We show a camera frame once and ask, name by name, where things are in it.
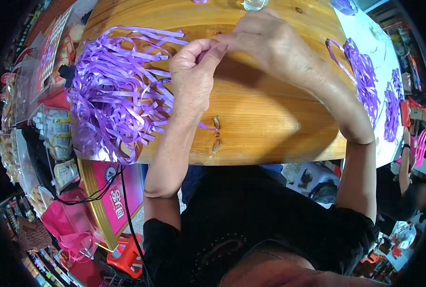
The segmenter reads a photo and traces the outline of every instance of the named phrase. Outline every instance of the woman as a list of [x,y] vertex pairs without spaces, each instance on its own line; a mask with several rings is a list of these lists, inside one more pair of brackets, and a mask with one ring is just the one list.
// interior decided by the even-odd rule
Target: woman
[[[259,166],[212,167],[180,215],[177,191],[226,50],[245,51],[273,76],[313,93],[331,112],[347,139],[335,206],[324,209]],[[145,180],[147,285],[379,284],[342,276],[351,274],[377,239],[376,146],[369,117],[290,25],[272,9],[248,12],[232,34],[184,46],[170,61],[170,72],[173,113]]]
[[411,135],[406,127],[403,138],[398,181],[388,166],[377,169],[377,212],[395,221],[409,221],[419,210],[422,222],[426,217],[426,183],[410,183],[415,158],[410,164]]

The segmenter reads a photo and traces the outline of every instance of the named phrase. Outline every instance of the woman's left hand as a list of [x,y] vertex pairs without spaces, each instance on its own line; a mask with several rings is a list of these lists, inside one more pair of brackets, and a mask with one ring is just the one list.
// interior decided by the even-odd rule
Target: woman's left hand
[[[227,45],[216,40],[197,39],[187,43],[170,60],[174,95],[172,117],[200,121],[202,113],[208,110],[213,74],[226,49]],[[197,57],[204,51],[208,52],[197,64]]]

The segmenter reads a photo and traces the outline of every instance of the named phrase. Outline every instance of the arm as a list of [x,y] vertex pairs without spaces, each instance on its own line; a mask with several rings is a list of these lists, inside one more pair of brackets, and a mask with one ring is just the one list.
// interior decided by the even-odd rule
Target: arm
[[[409,133],[408,128],[404,127],[403,132],[404,143],[411,144],[411,134]],[[403,147],[403,152],[401,153],[401,164],[399,165],[399,188],[401,190],[401,195],[403,195],[409,187],[409,152],[408,147]]]
[[[198,64],[196,57],[209,50]],[[186,176],[192,141],[209,106],[213,73],[226,46],[199,39],[184,46],[170,61],[173,112],[160,138],[145,180],[145,221],[155,218],[181,230],[177,192]]]
[[267,72],[312,92],[326,106],[347,139],[346,166],[336,207],[353,209],[375,222],[375,138],[369,117],[354,92],[272,9],[247,13],[232,34],[221,34],[217,39],[229,50],[247,52]]

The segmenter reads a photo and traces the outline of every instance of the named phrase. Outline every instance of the concrete floor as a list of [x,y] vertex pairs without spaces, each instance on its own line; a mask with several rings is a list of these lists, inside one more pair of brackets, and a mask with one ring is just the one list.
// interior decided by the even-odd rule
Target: concrete floor
[[[301,169],[301,163],[283,164],[283,170],[281,171],[281,174],[285,176],[286,178],[286,181],[287,181],[286,186],[288,186],[288,183],[294,182],[300,169]],[[178,191],[178,199],[180,200],[180,213],[181,213],[186,209],[186,204],[181,202],[181,189]],[[132,224],[133,224],[135,233],[139,233],[141,236],[143,236],[143,224],[145,222],[144,212],[145,212],[144,208],[141,208],[141,210],[132,219]],[[124,233],[130,233],[130,228],[127,227],[124,230]]]

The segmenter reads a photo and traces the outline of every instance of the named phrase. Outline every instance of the bottle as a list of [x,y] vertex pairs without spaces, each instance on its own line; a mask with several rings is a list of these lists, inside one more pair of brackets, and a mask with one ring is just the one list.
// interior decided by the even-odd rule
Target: bottle
[[245,0],[243,8],[247,11],[258,11],[264,8],[269,0]]

